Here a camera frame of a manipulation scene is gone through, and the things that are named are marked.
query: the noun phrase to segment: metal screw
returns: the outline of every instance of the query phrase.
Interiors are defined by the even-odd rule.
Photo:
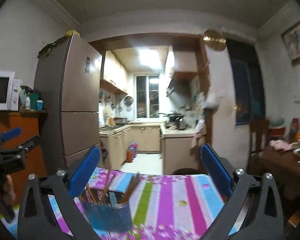
[[[35,178],[35,175],[33,173],[28,176],[29,180],[33,180],[34,178]]]
[[[267,178],[267,179],[272,179],[272,178],[273,178],[273,176],[272,176],[272,174],[271,174],[271,173],[267,172],[267,173],[266,173],[266,178]]]
[[[244,170],[241,169],[241,168],[237,168],[237,169],[235,170],[235,173],[238,174],[238,175],[243,175],[243,174],[244,174]]]
[[[66,171],[65,170],[58,170],[57,171],[57,175],[58,176],[64,176],[66,174]]]

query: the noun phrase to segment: human hand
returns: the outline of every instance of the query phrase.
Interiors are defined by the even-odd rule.
[[[14,193],[13,182],[12,182],[11,176],[7,175],[6,178],[7,178],[7,181],[3,185],[4,194],[2,196],[0,194],[0,197],[3,198],[4,202],[7,205],[12,205],[16,199],[16,194]]]

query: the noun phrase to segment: blue gripper pad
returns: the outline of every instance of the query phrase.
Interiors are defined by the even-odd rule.
[[[10,131],[2,133],[2,141],[10,141],[12,138],[15,138],[21,134],[21,128],[17,127]]]
[[[209,144],[205,144],[201,147],[201,160],[207,168],[219,193],[230,198],[233,193],[232,178],[220,162],[217,153]]]
[[[96,146],[91,147],[83,158],[81,164],[69,179],[68,194],[73,198],[82,194],[84,187],[98,165],[100,161],[99,148]]]

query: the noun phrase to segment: orange cabinet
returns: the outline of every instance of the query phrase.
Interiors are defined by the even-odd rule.
[[[5,132],[16,127],[22,129],[18,137],[4,143],[4,148],[15,148],[21,143],[29,140],[34,135],[39,135],[38,119],[41,114],[22,112],[0,112],[0,132]],[[39,177],[46,177],[47,171],[43,162],[40,146],[34,148],[27,154],[26,168],[12,174],[14,190],[17,195],[14,205],[20,204],[23,188],[28,175],[34,173]]]

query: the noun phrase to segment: upper cabinet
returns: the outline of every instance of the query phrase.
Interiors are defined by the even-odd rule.
[[[111,51],[101,66],[100,87],[114,94],[128,92],[128,73]]]
[[[190,82],[198,74],[195,51],[173,47],[174,64],[169,66],[171,81]]]

